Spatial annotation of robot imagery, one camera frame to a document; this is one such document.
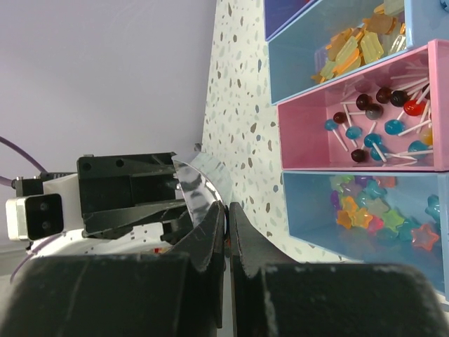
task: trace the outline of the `colorful candy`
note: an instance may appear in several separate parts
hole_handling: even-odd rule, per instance
[[[395,176],[379,176],[374,177],[374,179],[377,181],[377,184],[379,184],[380,187],[393,188],[396,186]]]
[[[356,184],[359,184],[361,187],[365,188],[366,185],[368,184],[369,180],[372,180],[373,177],[371,176],[355,176],[354,177],[354,181],[356,182]]]
[[[337,112],[334,114],[333,121],[337,124],[343,124],[347,121],[346,114],[344,112]]]
[[[365,110],[366,118],[375,121],[379,119],[384,114],[384,108],[378,104],[369,104]]]
[[[426,104],[423,102],[418,103],[417,100],[409,100],[404,104],[404,111],[409,116],[420,116],[424,112]]]
[[[383,197],[387,193],[387,190],[380,187],[375,180],[368,181],[364,191],[373,199]]]
[[[332,193],[330,193],[330,203],[334,206],[336,211],[342,209],[342,205],[340,204],[340,194],[338,191],[332,191]]]
[[[398,119],[391,119],[384,125],[385,132],[389,135],[395,136],[406,129],[406,125]]]
[[[381,104],[387,104],[390,101],[391,89],[387,87],[382,87],[376,93],[376,100]]]
[[[369,95],[362,93],[356,99],[356,106],[360,111],[364,111],[368,108],[372,101],[373,99]]]
[[[390,103],[395,107],[403,107],[408,101],[408,95],[405,91],[393,91],[390,97]]]
[[[425,128],[421,133],[420,133],[420,140],[423,144],[427,145],[427,146],[431,146],[434,144],[434,137],[433,137],[433,133],[432,133],[432,129],[431,128]]]
[[[366,208],[358,209],[352,216],[352,225],[356,227],[368,228],[373,216],[368,213]]]
[[[385,228],[389,228],[393,232],[398,232],[398,226],[404,223],[405,218],[400,216],[396,209],[390,209],[382,214]]]
[[[408,152],[410,153],[410,156],[412,156],[416,159],[421,159],[421,158],[426,157],[426,155],[425,154],[414,155],[413,152],[422,152],[422,151],[427,150],[428,148],[429,147],[427,145],[425,145],[424,143],[422,143],[420,140],[415,140],[408,146]]]
[[[425,212],[437,223],[440,222],[440,199],[435,194],[427,198],[427,208]]]
[[[366,151],[362,149],[356,149],[353,152],[351,152],[351,158],[356,163],[362,163],[366,161]]]
[[[386,153],[388,153],[388,149],[380,144],[380,145],[373,145],[373,148],[370,151],[370,156],[371,158],[373,158],[375,161],[383,161],[383,162],[387,162],[387,158],[385,157]]]
[[[350,216],[352,216],[356,212],[358,206],[353,197],[343,197],[342,208],[343,211],[346,211]]]
[[[419,227],[421,227],[421,225],[415,219],[405,219],[403,224],[398,226],[399,239],[404,242],[412,241],[412,230]]]
[[[378,230],[381,230],[384,227],[384,221],[377,216],[373,216],[370,223],[368,224],[367,231],[370,234],[375,234]]]
[[[357,139],[360,138],[362,136],[362,129],[359,128],[358,126],[350,126],[347,130],[346,130],[346,137],[348,137],[348,139]]]
[[[390,210],[390,207],[387,204],[385,204],[381,198],[377,198],[374,200],[367,200],[366,206],[370,214],[373,214],[374,216],[377,216],[379,218],[381,218],[384,215],[384,213]]]
[[[343,226],[347,230],[352,227],[352,220],[349,217],[348,212],[346,211],[337,212],[337,224]]]
[[[353,199],[357,198],[357,195],[363,189],[363,187],[357,185],[354,180],[351,180],[348,183],[342,183],[340,186],[343,189],[343,195],[346,197],[352,197]]]
[[[430,224],[425,223],[420,228],[412,229],[412,245],[431,251],[440,236],[434,233]]]

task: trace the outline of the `yellow gummy candy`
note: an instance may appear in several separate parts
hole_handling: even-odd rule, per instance
[[[384,49],[376,33],[366,32],[360,42],[360,47],[366,64],[377,61],[384,55]]]
[[[333,73],[334,66],[335,66],[335,62],[328,60],[326,62],[326,64],[324,65],[323,69],[320,71],[320,75],[324,79],[332,79],[335,75]]]
[[[355,37],[350,37],[348,41],[344,44],[342,50],[337,54],[335,58],[335,63],[337,65],[342,65],[349,56],[353,55],[354,51],[357,49],[358,42]]]

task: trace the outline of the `purple cable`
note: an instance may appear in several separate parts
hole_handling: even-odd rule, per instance
[[[3,176],[0,176],[0,185],[11,187],[12,183],[13,183],[13,181],[11,179],[7,179]]]
[[[60,233],[60,234],[56,234],[53,235],[52,237],[47,238],[47,240],[42,241],[40,244],[37,245],[36,248],[32,249],[30,251],[30,253],[27,255],[26,258],[23,259],[23,261],[21,263],[19,263],[19,265],[16,267],[16,269],[14,269],[13,273],[11,274],[11,277],[9,278],[9,283],[13,283],[14,277],[16,276],[16,274],[18,273],[18,271],[20,270],[21,267],[23,267],[23,265],[33,256],[36,255],[36,253],[38,253],[43,247],[47,246],[48,244],[50,244],[51,242],[55,241],[57,238],[63,236],[64,233]]]
[[[18,147],[16,144],[10,142],[6,138],[3,138],[0,136],[0,143],[3,145],[6,145],[10,149],[16,151],[18,154],[20,154],[22,157],[24,157],[27,161],[30,162],[31,165],[33,165],[36,169],[38,169],[40,172],[46,172],[46,170],[43,168],[40,163],[37,162],[37,160],[33,157],[31,157],[29,154],[27,154],[24,150],[22,150],[20,147]]]

